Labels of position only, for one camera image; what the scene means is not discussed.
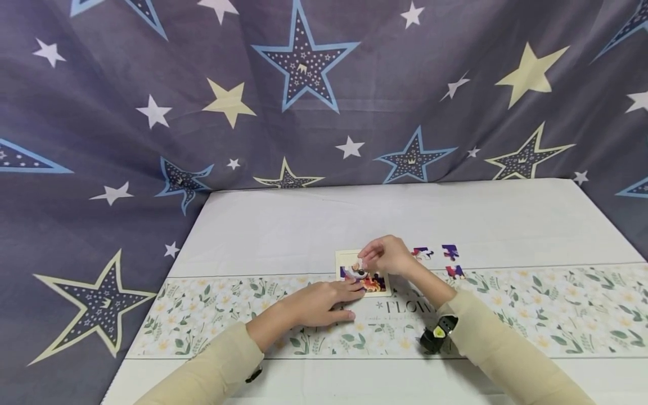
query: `puzzle piece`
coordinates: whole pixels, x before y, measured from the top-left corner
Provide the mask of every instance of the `puzzle piece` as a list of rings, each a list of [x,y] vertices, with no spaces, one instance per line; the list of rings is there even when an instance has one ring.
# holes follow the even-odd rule
[[[457,276],[462,280],[466,278],[460,265],[457,265],[455,267],[446,266],[446,272],[448,272],[448,275],[455,280],[457,279]]]
[[[459,257],[459,252],[457,251],[456,245],[441,245],[441,247],[444,249],[443,255],[445,257],[449,257],[453,262],[455,261],[456,257]]]
[[[433,251],[429,250],[428,248],[414,248],[412,252],[410,252],[412,256],[416,258],[416,260],[430,260],[430,257],[434,254]]]

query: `white table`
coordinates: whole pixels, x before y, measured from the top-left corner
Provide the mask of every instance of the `white table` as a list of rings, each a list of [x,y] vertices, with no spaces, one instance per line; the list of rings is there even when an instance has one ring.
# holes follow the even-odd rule
[[[534,179],[214,193],[168,277],[330,273],[336,250],[387,233],[456,244],[471,270],[644,261],[574,182]],[[127,355],[104,403],[134,403],[183,362]],[[599,405],[648,397],[646,358],[556,362]],[[270,360],[228,403],[432,400],[511,403],[467,360]]]

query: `floral table runner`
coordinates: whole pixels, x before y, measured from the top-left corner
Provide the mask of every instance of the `floral table runner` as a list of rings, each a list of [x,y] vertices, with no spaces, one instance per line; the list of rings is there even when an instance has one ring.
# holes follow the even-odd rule
[[[648,265],[465,270],[449,279],[470,290],[552,358],[648,357]],[[129,358],[190,358],[228,325],[249,321],[276,300],[332,275],[167,279]],[[354,323],[296,328],[266,358],[421,358],[417,343],[434,311],[409,283],[392,277],[391,297],[354,304]],[[440,355],[460,357],[450,342]]]

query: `left hand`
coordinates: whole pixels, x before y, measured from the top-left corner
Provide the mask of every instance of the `left hand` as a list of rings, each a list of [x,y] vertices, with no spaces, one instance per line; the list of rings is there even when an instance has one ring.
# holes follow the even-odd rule
[[[304,287],[279,301],[292,323],[307,327],[327,326],[352,321],[356,315],[349,310],[331,310],[342,302],[356,301],[364,296],[362,285],[354,279],[318,282]]]

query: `blue-outlined star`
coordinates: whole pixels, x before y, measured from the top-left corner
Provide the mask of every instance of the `blue-outlined star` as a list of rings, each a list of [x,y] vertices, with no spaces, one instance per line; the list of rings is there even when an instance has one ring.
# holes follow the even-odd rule
[[[543,130],[544,122],[516,152],[485,159],[486,162],[501,167],[493,180],[506,180],[509,178],[534,179],[535,169],[539,164],[576,145],[574,143],[556,146],[555,148],[540,149]]]
[[[0,138],[0,172],[73,173],[72,170],[2,138]]]
[[[174,194],[184,194],[180,207],[182,213],[187,215],[187,206],[196,197],[196,191],[210,191],[211,189],[198,181],[198,178],[209,176],[214,165],[207,167],[205,170],[193,173],[185,172],[164,157],[160,156],[160,166],[167,185],[156,197],[172,196]]]
[[[648,177],[637,181],[635,184],[619,191],[615,195],[621,197],[648,198]]]
[[[252,45],[286,77],[281,111],[286,111],[301,95],[309,92],[339,114],[338,101],[327,73],[360,42],[315,45],[299,0],[293,2],[291,21],[287,47]]]
[[[72,0],[72,5],[70,7],[70,17],[74,17],[82,12],[93,8],[99,3],[102,3],[104,0]],[[160,23],[159,18],[157,18],[157,13],[155,7],[151,0],[124,0],[126,4],[131,6],[133,10],[137,12],[137,15],[140,16],[147,24],[151,26],[158,34],[160,34],[164,39],[168,41],[167,33],[164,32],[162,24]]]
[[[603,50],[598,55],[596,55],[594,60],[597,60],[601,57],[601,55],[619,45],[623,40],[641,29],[645,30],[646,33],[648,33],[648,0],[641,0],[641,3],[639,3],[637,9],[630,17],[628,22],[624,24],[624,26],[619,30],[614,38],[612,38],[612,40],[608,42]]]
[[[424,150],[421,126],[419,125],[402,152],[386,154],[374,160],[383,161],[392,166],[391,172],[389,172],[385,181],[382,182],[383,184],[387,184],[404,176],[409,176],[427,183],[428,173],[425,170],[427,165],[447,156],[456,149]]]
[[[281,174],[278,179],[262,179],[257,177],[252,177],[254,180],[258,181],[261,184],[276,186],[278,189],[300,189],[311,185],[316,181],[322,180],[324,177],[298,177],[290,170],[286,157],[284,156],[283,162],[281,163]]]
[[[29,365],[48,358],[97,333],[117,357],[122,340],[122,315],[156,296],[154,292],[125,290],[121,281],[121,249],[94,284],[34,274],[49,288],[79,308],[63,332]]]

